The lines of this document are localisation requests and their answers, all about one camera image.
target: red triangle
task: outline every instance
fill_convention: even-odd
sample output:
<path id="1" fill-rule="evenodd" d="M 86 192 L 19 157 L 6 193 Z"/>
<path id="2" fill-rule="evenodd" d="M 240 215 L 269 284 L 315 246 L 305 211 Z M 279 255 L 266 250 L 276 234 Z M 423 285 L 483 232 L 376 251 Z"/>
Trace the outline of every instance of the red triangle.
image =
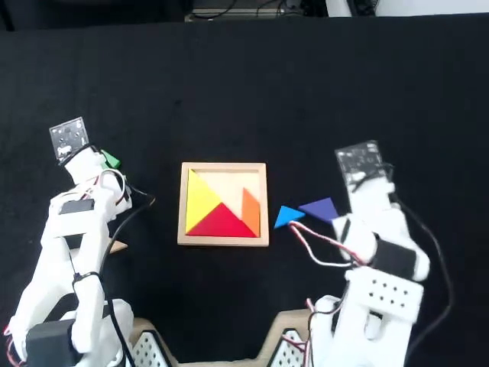
<path id="1" fill-rule="evenodd" d="M 214 237 L 256 237 L 256 235 L 226 205 L 220 203 L 193 227 L 187 235 Z"/>

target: blue triangle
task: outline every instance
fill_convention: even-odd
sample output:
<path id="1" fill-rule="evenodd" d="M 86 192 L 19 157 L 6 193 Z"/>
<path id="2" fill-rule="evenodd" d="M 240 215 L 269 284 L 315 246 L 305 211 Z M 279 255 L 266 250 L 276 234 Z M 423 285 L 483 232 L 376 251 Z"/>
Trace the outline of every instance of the blue triangle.
<path id="1" fill-rule="evenodd" d="M 288 206 L 281 206 L 274 229 L 285 226 L 291 220 L 298 220 L 305 215 L 306 214 L 300 212 L 299 210 L 289 208 Z"/>
<path id="2" fill-rule="evenodd" d="M 338 218 L 338 213 L 336 212 L 335 204 L 333 204 L 330 197 L 325 199 L 314 201 L 309 204 L 304 204 L 299 206 L 303 212 L 314 216 L 324 222 L 330 223 L 333 219 Z"/>

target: cable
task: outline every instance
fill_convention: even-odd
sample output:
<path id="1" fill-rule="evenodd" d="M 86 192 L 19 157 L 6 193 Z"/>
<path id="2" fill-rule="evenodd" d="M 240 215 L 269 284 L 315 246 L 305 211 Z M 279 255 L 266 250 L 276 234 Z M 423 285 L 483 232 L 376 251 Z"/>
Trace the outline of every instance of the cable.
<path id="1" fill-rule="evenodd" d="M 260 12 L 260 10 L 269 5 L 269 4 L 273 4 L 274 2 L 277 2 L 278 0 L 268 0 L 266 2 L 264 2 L 263 4 L 260 4 L 258 7 L 257 7 L 257 14 L 256 14 L 256 17 L 258 17 L 258 13 Z"/>
<path id="2" fill-rule="evenodd" d="M 98 151 L 97 148 L 94 145 L 91 145 L 90 143 L 87 143 L 85 145 L 82 145 L 80 148 L 76 149 L 75 151 L 72 151 L 70 154 L 68 154 L 68 157 L 64 158 L 58 165 L 60 167 L 64 167 L 68 164 L 69 161 L 74 159 L 80 153 L 81 151 L 84 151 L 86 148 L 91 148 L 93 151 Z"/>
<path id="3" fill-rule="evenodd" d="M 135 187 L 130 186 L 128 183 L 126 183 L 124 176 L 122 176 L 122 174 L 119 171 L 112 170 L 112 169 L 108 169 L 108 170 L 105 170 L 105 171 L 111 171 L 113 173 L 119 173 L 121 175 L 121 177 L 124 179 L 124 189 L 122 191 L 123 193 L 125 193 L 125 187 L 127 185 L 131 190 L 133 190 L 136 193 L 139 193 L 140 195 L 143 195 L 143 196 L 149 198 L 149 200 L 148 200 L 147 203 L 145 203 L 144 205 L 139 206 L 136 210 L 134 210 L 126 219 L 124 219 L 122 221 L 122 223 L 119 225 L 119 227 L 115 230 L 114 234 L 112 235 L 112 239 L 109 241 L 108 246 L 105 249 L 105 253 L 104 253 L 103 258 L 102 258 L 102 263 L 100 265 L 101 271 L 103 269 L 103 265 L 105 264 L 105 259 L 107 258 L 108 254 L 110 253 L 110 249 L 114 245 L 114 243 L 115 243 L 115 241 L 116 241 L 116 239 L 118 237 L 118 234 L 131 221 L 131 219 L 133 219 L 137 214 L 139 214 L 140 212 L 142 212 L 144 209 L 147 209 L 150 206 L 152 206 L 154 204 L 154 202 L 156 201 L 156 199 L 155 199 L 155 197 L 153 195 L 150 195 L 148 193 L 145 193 L 145 192 L 143 192 L 143 191 L 141 191 L 141 190 L 139 190 L 139 189 L 137 189 Z M 115 333 L 117 334 L 117 337 L 119 338 L 119 341 L 121 343 L 121 347 L 122 347 L 122 351 L 124 352 L 124 356 L 129 361 L 129 365 L 131 367 L 135 367 L 136 365 L 135 365 L 134 360 L 132 358 L 131 351 L 129 350 L 128 344 L 126 343 L 125 338 L 124 338 L 124 335 L 122 334 L 121 327 L 118 324 L 117 318 L 115 317 L 114 303 L 113 303 L 112 299 L 108 296 L 107 292 L 105 291 L 105 289 L 103 287 L 102 279 L 100 278 L 100 274 L 97 273 L 97 272 L 95 272 L 95 271 L 90 271 L 90 272 L 88 272 L 88 273 L 86 273 L 84 275 L 81 275 L 81 274 L 77 273 L 76 270 L 75 270 L 75 267 L 73 265 L 73 260 L 71 258 L 71 254 L 70 253 L 69 253 L 69 257 L 70 257 L 71 265 L 73 267 L 73 291 L 75 290 L 75 283 L 77 281 L 81 281 L 82 279 L 85 279 L 85 278 L 87 278 L 89 276 L 96 276 L 96 277 L 99 278 L 100 285 L 101 285 L 102 290 L 103 290 L 103 292 L 105 294 L 105 299 L 107 300 L 109 315 L 110 315 L 112 324 L 114 325 Z"/>
<path id="4" fill-rule="evenodd" d="M 394 175 L 394 166 L 390 163 L 383 163 L 379 167 L 375 168 L 374 170 L 370 171 L 368 174 L 365 174 L 356 184 L 353 190 L 351 191 L 354 193 L 357 191 L 361 185 L 363 185 L 365 182 L 370 180 L 372 177 L 374 177 L 376 174 L 379 174 L 382 170 L 385 171 L 386 168 L 389 168 L 389 172 L 386 173 L 387 175 L 387 180 L 389 182 L 392 182 L 393 175 Z"/>
<path id="5" fill-rule="evenodd" d="M 207 19 L 207 20 L 216 19 L 216 18 L 223 16 L 224 14 L 229 12 L 230 10 L 232 10 L 237 2 L 238 2 L 238 0 L 232 0 L 231 4 L 229 4 L 229 6 L 226 8 L 226 10 L 221 11 L 220 13 L 215 14 L 215 15 L 207 16 L 207 15 L 198 15 L 196 13 L 192 13 L 192 15 L 198 19 Z"/>
<path id="6" fill-rule="evenodd" d="M 129 183 L 128 183 L 128 187 L 132 191 L 134 191 L 136 193 L 139 193 L 140 195 L 143 195 L 143 196 L 147 197 L 148 198 L 148 202 L 145 203 L 145 204 L 143 204 L 143 205 L 141 205 L 141 206 L 139 206 L 137 209 L 135 209 L 131 214 L 128 215 L 128 217 L 126 219 L 124 219 L 122 221 L 122 223 L 119 225 L 119 227 L 117 227 L 117 229 L 115 230 L 114 234 L 112 235 L 112 239 L 110 240 L 110 242 L 107 245 L 107 248 L 105 249 L 105 253 L 104 253 L 104 256 L 102 258 L 102 264 L 100 265 L 100 269 L 101 269 L 100 271 L 103 270 L 103 266 L 105 264 L 105 260 L 107 259 L 107 256 L 110 253 L 110 249 L 112 248 L 112 246 L 114 245 L 115 241 L 117 240 L 117 237 L 118 237 L 119 233 L 131 221 L 131 219 L 133 219 L 137 214 L 139 214 L 143 210 L 148 209 L 149 207 L 151 207 L 154 204 L 154 202 L 156 201 L 156 198 L 153 195 L 150 195 L 149 193 L 145 193 L 144 191 L 138 190 L 136 187 L 131 186 Z"/>
<path id="7" fill-rule="evenodd" d="M 414 220 L 414 222 L 421 228 L 422 231 L 424 231 L 424 233 L 428 235 L 428 237 L 431 238 L 433 244 L 435 245 L 436 252 L 438 253 L 440 267 L 442 269 L 443 278 L 445 280 L 449 295 L 449 302 L 446 305 L 445 309 L 421 333 L 418 334 L 414 341 L 411 342 L 406 352 L 406 358 L 404 360 L 404 363 L 407 364 L 408 359 L 411 357 L 416 347 L 450 314 L 450 311 L 455 304 L 455 291 L 453 289 L 452 279 L 450 278 L 449 270 L 446 265 L 445 256 L 443 255 L 442 248 L 432 230 L 421 220 L 421 218 L 414 211 L 412 211 L 406 204 L 404 204 L 403 201 L 399 199 L 399 197 L 395 193 L 392 193 L 392 197 L 400 205 L 400 208 L 404 212 L 406 212 L 412 220 Z"/>
<path id="8" fill-rule="evenodd" d="M 336 262 L 324 262 L 324 261 L 319 260 L 313 254 L 313 251 L 312 251 L 309 243 L 306 241 L 306 239 L 303 237 L 303 235 L 300 233 L 300 231 L 298 229 L 302 229 L 303 231 L 306 231 L 309 234 L 314 235 L 315 237 L 317 237 L 319 239 L 326 240 L 327 242 L 331 243 L 335 247 L 340 248 L 341 250 L 343 250 L 346 253 L 348 253 L 358 264 L 364 265 L 364 262 L 359 258 L 359 256 L 355 252 L 353 252 L 352 250 L 350 250 L 349 248 L 345 247 L 342 243 L 340 243 L 340 242 L 338 242 L 338 241 L 336 241 L 336 240 L 334 240 L 334 239 L 332 239 L 332 238 L 330 238 L 328 236 L 320 235 L 319 233 L 312 231 L 310 228 L 306 227 L 302 223 L 299 223 L 299 222 L 296 222 L 296 221 L 290 221 L 289 222 L 289 227 L 294 232 L 294 234 L 297 236 L 297 238 L 302 242 L 302 244 L 306 248 L 307 252 L 309 253 L 309 256 L 311 257 L 311 259 L 316 264 L 321 265 L 321 266 L 332 266 L 332 267 L 336 267 L 336 268 L 349 268 L 351 266 L 351 262 L 350 261 L 349 262 L 345 262 L 345 263 L 336 263 Z"/>
<path id="9" fill-rule="evenodd" d="M 106 298 L 107 298 L 107 305 L 108 305 L 108 313 L 110 314 L 110 319 L 112 320 L 112 323 L 114 324 L 115 333 L 117 334 L 117 337 L 119 338 L 119 340 L 121 342 L 122 350 L 124 352 L 124 356 L 129 361 L 129 365 L 131 367 L 135 367 L 136 364 L 134 363 L 134 360 L 132 358 L 131 351 L 129 350 L 128 344 L 125 342 L 124 335 L 122 335 L 121 327 L 119 326 L 119 323 L 117 322 L 117 319 L 115 318 L 114 303 L 112 302 L 112 299 L 110 297 L 106 297 Z"/>
<path id="10" fill-rule="evenodd" d="M 128 344 L 126 343 L 124 335 L 122 334 L 121 327 L 119 326 L 117 318 L 115 317 L 114 303 L 112 302 L 112 299 L 107 295 L 107 292 L 104 289 L 102 279 L 100 278 L 100 274 L 97 273 L 96 271 L 89 271 L 88 273 L 83 274 L 83 275 L 75 272 L 73 274 L 73 282 L 72 282 L 73 292 L 76 295 L 75 284 L 77 282 L 82 281 L 83 279 L 85 279 L 87 277 L 92 277 L 92 276 L 95 276 L 99 279 L 100 287 L 102 287 L 102 291 L 104 292 L 105 299 L 107 300 L 108 313 L 110 315 L 112 325 L 114 325 L 115 333 L 117 334 L 119 342 L 121 343 L 122 352 L 124 353 L 124 357 L 129 361 L 129 365 L 131 367 L 136 367 L 136 364 L 134 363 L 134 359 L 132 358 L 131 351 L 129 350 Z"/>
<path id="11" fill-rule="evenodd" d="M 99 175 L 98 182 L 100 187 L 102 187 L 102 177 L 104 176 L 104 174 L 107 174 L 108 172 L 111 172 L 114 175 L 118 175 L 122 180 L 122 188 L 121 188 L 122 193 L 121 196 L 115 201 L 115 205 L 117 206 L 122 201 L 122 199 L 124 199 L 125 196 L 125 177 L 121 173 L 121 171 L 115 170 L 114 168 L 106 168 L 102 172 L 100 172 Z"/>
<path id="12" fill-rule="evenodd" d="M 334 315 L 335 313 L 340 311 L 342 306 L 343 306 L 343 302 L 345 301 L 345 297 L 346 297 L 346 293 L 348 292 L 349 285 L 350 285 L 349 283 L 346 284 L 342 297 L 339 299 L 339 301 L 336 303 L 335 307 L 332 310 L 330 310 L 330 311 L 317 311 L 317 310 L 315 310 L 314 312 L 312 312 L 309 315 L 309 319 L 307 319 L 307 330 L 309 331 L 309 338 L 308 338 L 307 343 L 306 343 L 306 354 L 304 356 L 305 362 L 303 363 L 303 365 L 309 365 L 308 361 L 309 361 L 309 349 L 310 349 L 311 366 L 314 367 L 313 332 L 311 330 L 311 322 L 313 320 L 313 317 L 315 315 L 318 315 L 318 314 L 319 315 Z"/>
<path id="13" fill-rule="evenodd" d="M 277 11 L 275 13 L 275 18 L 278 18 L 280 16 L 280 11 L 282 10 L 282 5 L 285 3 L 286 0 L 280 0 L 277 6 Z"/>
<path id="14" fill-rule="evenodd" d="M 298 350 L 300 350 L 301 352 L 305 352 L 304 350 L 304 345 L 306 344 L 306 342 L 296 342 L 292 339 L 289 339 L 287 336 L 285 335 L 282 335 L 282 339 L 289 343 L 291 346 L 295 346 Z"/>
<path id="15" fill-rule="evenodd" d="M 14 345 L 14 339 L 10 336 L 7 339 L 7 359 L 8 362 L 13 365 L 14 367 L 25 367 L 26 364 L 24 361 L 17 362 L 12 355 L 12 346 Z"/>

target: wooden frame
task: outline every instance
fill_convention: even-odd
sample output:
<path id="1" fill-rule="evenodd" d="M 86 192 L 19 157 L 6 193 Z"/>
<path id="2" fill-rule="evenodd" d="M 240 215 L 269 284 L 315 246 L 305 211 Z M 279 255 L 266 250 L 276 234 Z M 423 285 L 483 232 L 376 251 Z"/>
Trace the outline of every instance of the wooden frame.
<path id="1" fill-rule="evenodd" d="M 186 198 L 189 181 L 189 170 L 217 172 L 257 172 L 260 181 L 260 237 L 209 237 L 192 236 L 185 232 Z M 227 245 L 227 246 L 268 246 L 268 201 L 267 201 L 267 166 L 265 163 L 182 163 L 180 181 L 180 207 L 178 215 L 179 245 Z"/>

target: black tabletop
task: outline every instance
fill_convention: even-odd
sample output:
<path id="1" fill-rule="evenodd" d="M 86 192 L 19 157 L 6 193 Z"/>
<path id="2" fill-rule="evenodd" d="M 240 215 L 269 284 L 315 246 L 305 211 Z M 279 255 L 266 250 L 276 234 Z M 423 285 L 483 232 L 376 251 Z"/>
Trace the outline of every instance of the black tabletop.
<path id="1" fill-rule="evenodd" d="M 31 279 L 49 199 L 70 187 L 47 129 L 81 115 L 91 141 L 157 196 L 121 234 L 130 247 L 107 261 L 105 287 L 181 362 L 255 357 L 277 312 L 345 285 L 287 229 L 272 230 L 268 248 L 178 246 L 181 162 L 267 163 L 273 224 L 280 205 L 325 196 L 346 213 L 334 150 L 368 139 L 439 237 L 457 294 L 412 365 L 485 357 L 487 34 L 486 15 L 0 34 L 0 321 Z M 412 235 L 432 259 L 416 335 L 446 291 L 432 243 L 414 226 Z"/>

